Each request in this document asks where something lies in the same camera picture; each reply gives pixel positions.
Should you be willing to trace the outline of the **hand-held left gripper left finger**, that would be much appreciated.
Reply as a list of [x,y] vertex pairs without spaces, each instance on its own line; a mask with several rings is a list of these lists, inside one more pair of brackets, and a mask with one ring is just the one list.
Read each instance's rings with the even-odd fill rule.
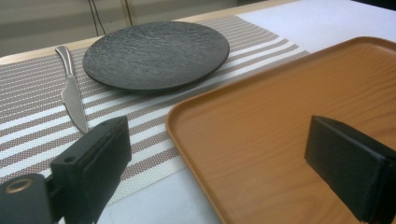
[[50,164],[64,193],[67,224],[98,221],[131,160],[127,118],[106,120],[77,140]]

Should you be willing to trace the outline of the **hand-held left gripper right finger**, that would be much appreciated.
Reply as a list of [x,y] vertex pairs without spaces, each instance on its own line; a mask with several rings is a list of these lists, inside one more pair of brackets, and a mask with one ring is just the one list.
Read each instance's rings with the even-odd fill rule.
[[311,118],[304,158],[355,218],[396,217],[396,151],[345,123]]

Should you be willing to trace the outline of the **striped woven placemat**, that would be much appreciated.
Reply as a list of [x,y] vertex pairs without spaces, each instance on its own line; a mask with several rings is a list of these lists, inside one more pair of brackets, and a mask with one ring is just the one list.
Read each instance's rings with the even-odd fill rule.
[[[84,49],[72,53],[90,126],[118,116],[129,121],[132,159],[112,200],[117,202],[185,166],[165,130],[173,105],[306,55],[287,38],[236,16],[206,21],[222,33],[231,52],[203,83],[147,96],[100,85],[82,69]],[[64,66],[56,55],[0,65],[0,183],[18,175],[50,174],[50,163],[81,137],[61,100]]]

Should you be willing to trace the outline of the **brown wooden tray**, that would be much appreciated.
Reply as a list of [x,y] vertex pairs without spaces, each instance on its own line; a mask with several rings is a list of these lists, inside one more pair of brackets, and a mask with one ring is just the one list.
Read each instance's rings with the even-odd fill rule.
[[314,115],[396,149],[396,43],[354,38],[192,97],[166,130],[224,224],[359,224],[305,162]]

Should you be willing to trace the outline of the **silver table knife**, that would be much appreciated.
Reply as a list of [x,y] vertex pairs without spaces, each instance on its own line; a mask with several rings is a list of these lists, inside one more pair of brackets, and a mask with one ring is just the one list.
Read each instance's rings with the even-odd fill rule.
[[61,91],[62,101],[70,119],[80,131],[86,133],[88,131],[88,124],[85,119],[85,112],[82,105],[78,83],[73,73],[73,64],[69,49],[65,46],[60,46],[57,47],[55,51],[64,63],[65,86]]

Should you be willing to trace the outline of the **black stone plate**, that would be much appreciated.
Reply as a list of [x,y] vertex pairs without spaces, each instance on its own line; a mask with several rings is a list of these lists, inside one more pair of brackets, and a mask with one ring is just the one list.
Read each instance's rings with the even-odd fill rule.
[[167,91],[195,83],[227,60],[230,44],[202,24],[157,21],[118,30],[85,52],[85,73],[128,91]]

